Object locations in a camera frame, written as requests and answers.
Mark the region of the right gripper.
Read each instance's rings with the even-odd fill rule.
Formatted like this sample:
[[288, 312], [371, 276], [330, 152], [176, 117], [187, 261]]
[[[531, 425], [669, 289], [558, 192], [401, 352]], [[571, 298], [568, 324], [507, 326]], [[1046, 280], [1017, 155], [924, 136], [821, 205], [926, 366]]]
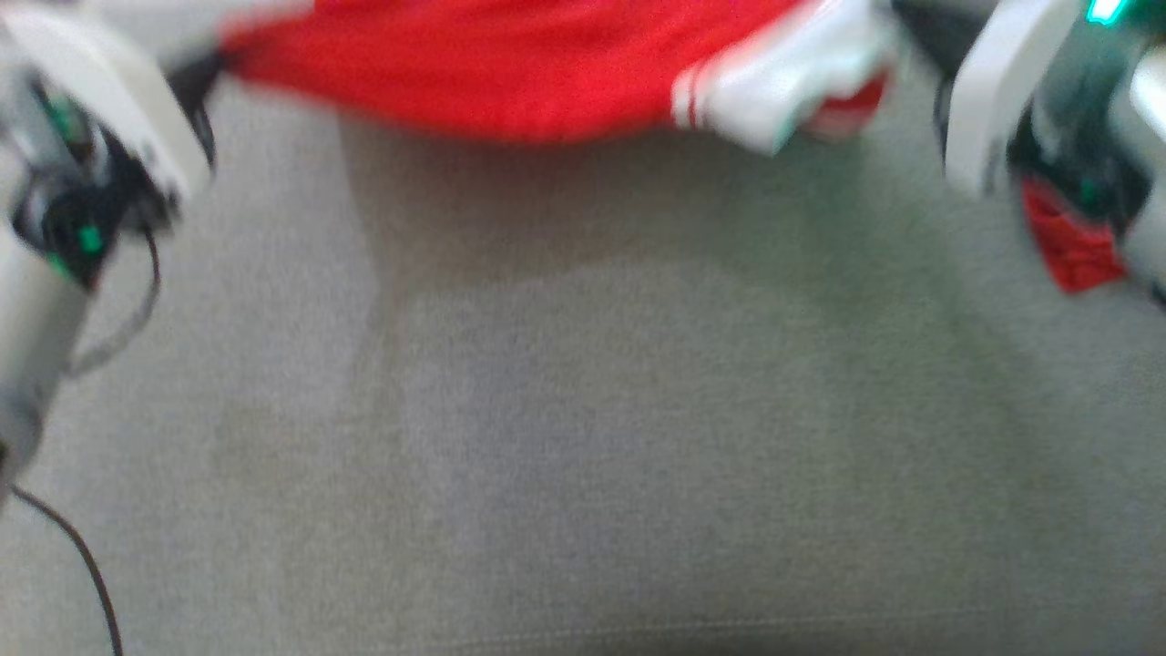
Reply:
[[1079, 178], [1079, 200], [1116, 204], [1121, 237], [1166, 240], [1166, 0], [997, 3], [893, 0], [913, 45], [954, 79], [946, 181], [984, 198], [1030, 134], [1038, 165]]

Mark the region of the red basketball jersey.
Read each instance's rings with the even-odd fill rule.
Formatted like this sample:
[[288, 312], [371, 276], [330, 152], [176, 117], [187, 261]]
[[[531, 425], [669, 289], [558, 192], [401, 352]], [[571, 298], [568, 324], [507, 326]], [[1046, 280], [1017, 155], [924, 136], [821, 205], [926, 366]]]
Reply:
[[222, 28], [236, 78], [438, 136], [765, 155], [861, 131], [899, 45], [880, 0], [315, 0]]

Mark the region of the large grey sofa seat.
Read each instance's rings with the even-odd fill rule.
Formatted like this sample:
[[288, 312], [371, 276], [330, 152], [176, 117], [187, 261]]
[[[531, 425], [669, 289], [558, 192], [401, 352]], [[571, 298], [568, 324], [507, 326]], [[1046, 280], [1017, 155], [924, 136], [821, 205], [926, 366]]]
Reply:
[[483, 149], [224, 86], [24, 489], [128, 656], [1166, 656], [1166, 312], [857, 141]]

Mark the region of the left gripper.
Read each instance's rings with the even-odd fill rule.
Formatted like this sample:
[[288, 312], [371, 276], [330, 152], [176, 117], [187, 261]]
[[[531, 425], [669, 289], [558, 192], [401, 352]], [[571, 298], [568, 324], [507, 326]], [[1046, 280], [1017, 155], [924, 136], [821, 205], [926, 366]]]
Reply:
[[93, 285], [125, 230], [168, 221], [208, 190], [216, 165], [205, 101], [222, 50], [159, 61], [113, 26], [49, 5], [0, 10], [31, 69], [54, 163], [26, 200], [31, 241], [79, 285]]

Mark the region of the red basketball shorts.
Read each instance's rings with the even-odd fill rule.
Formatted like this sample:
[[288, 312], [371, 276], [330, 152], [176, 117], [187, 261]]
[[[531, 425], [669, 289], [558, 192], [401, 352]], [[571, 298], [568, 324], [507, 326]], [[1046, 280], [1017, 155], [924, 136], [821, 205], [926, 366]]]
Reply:
[[1128, 277], [1111, 228], [1083, 220], [1037, 176], [1024, 176], [1019, 192], [1030, 235], [1059, 290], [1079, 295]]

